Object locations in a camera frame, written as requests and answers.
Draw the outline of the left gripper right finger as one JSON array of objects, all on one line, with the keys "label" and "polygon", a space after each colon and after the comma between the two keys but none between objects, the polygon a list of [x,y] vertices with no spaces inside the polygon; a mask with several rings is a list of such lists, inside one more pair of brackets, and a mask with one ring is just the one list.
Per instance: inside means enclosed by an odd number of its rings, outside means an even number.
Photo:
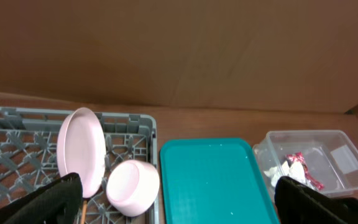
[{"label": "left gripper right finger", "polygon": [[358,224],[358,199],[329,198],[288,176],[279,178],[274,201],[282,223]]}]

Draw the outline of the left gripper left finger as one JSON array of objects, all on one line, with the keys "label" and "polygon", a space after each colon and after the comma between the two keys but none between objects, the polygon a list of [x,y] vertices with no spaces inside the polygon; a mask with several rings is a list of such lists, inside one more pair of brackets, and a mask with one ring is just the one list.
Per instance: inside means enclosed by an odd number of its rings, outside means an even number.
[{"label": "left gripper left finger", "polygon": [[72,172],[0,208],[0,223],[73,223],[82,201],[80,176]]}]

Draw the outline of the wooden chopstick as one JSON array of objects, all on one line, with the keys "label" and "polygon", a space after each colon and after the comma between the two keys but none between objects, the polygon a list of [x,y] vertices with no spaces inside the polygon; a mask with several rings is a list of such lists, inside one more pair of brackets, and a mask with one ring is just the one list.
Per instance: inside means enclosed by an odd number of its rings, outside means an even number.
[{"label": "wooden chopstick", "polygon": [[87,200],[84,200],[81,209],[80,224],[85,224],[87,204]]}]

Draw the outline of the red snack wrapper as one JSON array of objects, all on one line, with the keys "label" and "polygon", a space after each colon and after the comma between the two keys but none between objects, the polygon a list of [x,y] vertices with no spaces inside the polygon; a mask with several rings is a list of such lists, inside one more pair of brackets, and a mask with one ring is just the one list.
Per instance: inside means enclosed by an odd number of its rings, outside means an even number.
[{"label": "red snack wrapper", "polygon": [[323,190],[324,185],[311,176],[304,155],[301,152],[286,155],[290,163],[289,176],[314,190]]}]

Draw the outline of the large white round plate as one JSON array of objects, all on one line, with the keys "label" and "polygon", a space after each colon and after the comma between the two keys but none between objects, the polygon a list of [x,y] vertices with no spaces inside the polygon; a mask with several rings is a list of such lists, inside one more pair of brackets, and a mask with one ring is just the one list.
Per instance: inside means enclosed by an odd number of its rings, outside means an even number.
[{"label": "large white round plate", "polygon": [[106,143],[98,117],[79,108],[63,121],[57,139],[57,166],[61,177],[80,176],[82,197],[92,197],[100,188],[105,172]]}]

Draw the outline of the small white bowl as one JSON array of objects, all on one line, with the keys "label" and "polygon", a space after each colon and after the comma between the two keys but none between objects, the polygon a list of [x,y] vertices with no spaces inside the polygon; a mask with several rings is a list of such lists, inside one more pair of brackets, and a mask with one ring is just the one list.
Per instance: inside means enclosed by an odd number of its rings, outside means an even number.
[{"label": "small white bowl", "polygon": [[120,163],[110,174],[106,196],[110,204],[127,217],[146,212],[157,198],[160,177],[148,162],[128,160]]}]

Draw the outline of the white napkin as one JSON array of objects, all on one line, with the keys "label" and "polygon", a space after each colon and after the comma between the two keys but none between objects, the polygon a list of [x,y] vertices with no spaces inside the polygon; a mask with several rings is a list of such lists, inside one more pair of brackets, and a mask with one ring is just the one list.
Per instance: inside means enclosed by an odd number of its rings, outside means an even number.
[{"label": "white napkin", "polygon": [[289,166],[285,161],[281,166],[271,167],[269,170],[264,170],[263,173],[270,179],[272,187],[276,186],[282,176],[289,176],[302,184],[306,183],[305,171],[301,162],[294,162]]}]

